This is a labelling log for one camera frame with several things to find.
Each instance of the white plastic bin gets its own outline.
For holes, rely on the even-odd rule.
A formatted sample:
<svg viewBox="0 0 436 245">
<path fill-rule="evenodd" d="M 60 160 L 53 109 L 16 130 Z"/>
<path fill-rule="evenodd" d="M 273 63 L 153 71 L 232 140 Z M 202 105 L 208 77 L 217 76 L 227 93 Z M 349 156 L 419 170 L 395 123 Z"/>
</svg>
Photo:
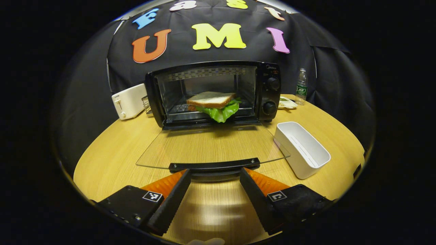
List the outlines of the white plastic bin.
<svg viewBox="0 0 436 245">
<path fill-rule="evenodd" d="M 284 154 L 290 155 L 286 160 L 300 179 L 315 174 L 331 158 L 324 146 L 296 122 L 278 123 L 274 142 Z"/>
</svg>

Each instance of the foam letter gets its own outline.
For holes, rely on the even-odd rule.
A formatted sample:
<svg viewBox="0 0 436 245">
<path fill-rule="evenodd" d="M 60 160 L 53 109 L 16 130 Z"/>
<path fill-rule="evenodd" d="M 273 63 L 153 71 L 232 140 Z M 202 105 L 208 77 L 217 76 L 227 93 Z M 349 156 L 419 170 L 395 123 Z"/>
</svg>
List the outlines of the foam letter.
<svg viewBox="0 0 436 245">
<path fill-rule="evenodd" d="M 219 31 L 215 29 L 210 24 L 196 24 L 192 26 L 193 29 L 197 30 L 197 43 L 192 46 L 193 49 L 208 49 L 211 47 L 208 43 L 207 38 L 215 45 L 215 47 L 221 47 L 224 38 L 226 42 L 224 46 L 226 48 L 245 48 L 247 45 L 242 42 L 241 34 L 239 29 L 241 28 L 238 24 L 226 23 Z"/>
<path fill-rule="evenodd" d="M 167 48 L 167 35 L 171 32 L 171 29 L 166 29 L 162 31 L 158 31 L 154 34 L 155 37 L 157 37 L 157 46 L 156 49 L 151 53 L 145 52 L 145 44 L 147 40 L 150 38 L 150 36 L 141 37 L 139 39 L 136 39 L 132 45 L 133 45 L 133 60 L 136 63 L 145 63 L 152 61 L 159 56 L 161 56 L 165 49 Z"/>
<path fill-rule="evenodd" d="M 271 32 L 272 38 L 274 39 L 273 49 L 277 52 L 288 54 L 290 51 L 286 47 L 285 41 L 283 40 L 283 32 L 271 27 L 267 27 L 266 29 Z"/>
<path fill-rule="evenodd" d="M 148 11 L 145 15 L 134 20 L 133 23 L 136 23 L 139 25 L 138 30 L 143 28 L 144 26 L 150 24 L 151 22 L 153 22 L 155 20 L 154 17 L 156 17 L 156 15 L 157 15 L 157 13 L 155 13 L 155 12 L 158 10 L 159 9 L 152 9 L 152 10 Z"/>
<path fill-rule="evenodd" d="M 232 8 L 247 9 L 248 6 L 242 0 L 227 0 L 227 5 Z"/>
<path fill-rule="evenodd" d="M 285 20 L 283 17 L 280 16 L 280 12 L 279 11 L 276 11 L 275 9 L 270 8 L 270 7 L 265 7 L 265 8 L 268 9 L 269 13 L 272 16 L 274 16 L 276 19 L 278 19 L 278 20 Z"/>
<path fill-rule="evenodd" d="M 179 2 L 176 3 L 174 6 L 172 6 L 170 8 L 170 11 L 177 11 L 177 10 L 181 10 L 181 9 L 191 9 L 191 8 L 195 8 L 196 1 L 183 1 L 183 2 Z"/>
</svg>

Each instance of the orange letter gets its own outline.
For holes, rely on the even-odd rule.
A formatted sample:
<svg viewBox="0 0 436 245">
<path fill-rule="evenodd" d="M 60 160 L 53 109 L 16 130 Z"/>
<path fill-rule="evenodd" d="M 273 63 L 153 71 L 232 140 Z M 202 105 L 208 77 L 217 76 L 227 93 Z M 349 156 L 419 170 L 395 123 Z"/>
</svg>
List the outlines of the orange letter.
<svg viewBox="0 0 436 245">
<path fill-rule="evenodd" d="M 270 7 L 264 7 L 264 8 L 268 9 L 269 13 L 272 16 L 274 16 L 276 19 L 278 19 L 278 20 L 285 20 L 283 17 L 280 16 L 280 12 L 279 11 L 277 11 L 277 10 L 275 10 L 273 8 L 270 8 Z"/>
<path fill-rule="evenodd" d="M 171 32 L 171 29 L 166 29 L 162 31 L 158 31 L 154 34 L 155 37 L 157 37 L 157 46 L 156 50 L 151 53 L 145 52 L 145 44 L 147 40 L 150 38 L 150 36 L 141 37 L 139 39 L 136 39 L 132 45 L 133 45 L 133 60 L 136 63 L 145 63 L 152 61 L 159 56 L 161 56 L 165 49 L 167 48 L 167 35 Z"/>
</svg>

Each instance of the yellow letter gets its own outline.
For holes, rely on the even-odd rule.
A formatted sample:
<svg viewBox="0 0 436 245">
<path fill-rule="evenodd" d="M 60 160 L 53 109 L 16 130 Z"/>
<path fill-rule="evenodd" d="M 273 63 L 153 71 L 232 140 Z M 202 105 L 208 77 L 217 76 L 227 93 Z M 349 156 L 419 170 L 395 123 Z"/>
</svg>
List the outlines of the yellow letter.
<svg viewBox="0 0 436 245">
<path fill-rule="evenodd" d="M 209 38 L 217 48 L 221 47 L 224 38 L 226 38 L 226 42 L 224 43 L 226 48 L 247 47 L 247 45 L 242 42 L 241 34 L 239 33 L 241 26 L 238 24 L 226 23 L 219 31 L 207 23 L 196 24 L 193 25 L 192 28 L 197 30 L 197 43 L 192 46 L 195 50 L 210 48 L 211 45 L 208 43 L 207 38 Z"/>
<path fill-rule="evenodd" d="M 247 9 L 248 6 L 242 0 L 227 0 L 227 5 L 232 8 Z"/>
</svg>

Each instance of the pink letter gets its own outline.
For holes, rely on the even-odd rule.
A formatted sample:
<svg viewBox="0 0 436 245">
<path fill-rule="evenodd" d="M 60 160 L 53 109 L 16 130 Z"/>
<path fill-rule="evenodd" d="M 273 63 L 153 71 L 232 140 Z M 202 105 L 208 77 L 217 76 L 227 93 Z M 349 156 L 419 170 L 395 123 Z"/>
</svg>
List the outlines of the pink letter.
<svg viewBox="0 0 436 245">
<path fill-rule="evenodd" d="M 266 29 L 271 32 L 272 38 L 274 40 L 273 49 L 277 52 L 282 52 L 286 54 L 290 53 L 289 49 L 286 47 L 285 41 L 283 40 L 283 32 L 272 27 L 267 27 Z"/>
</svg>

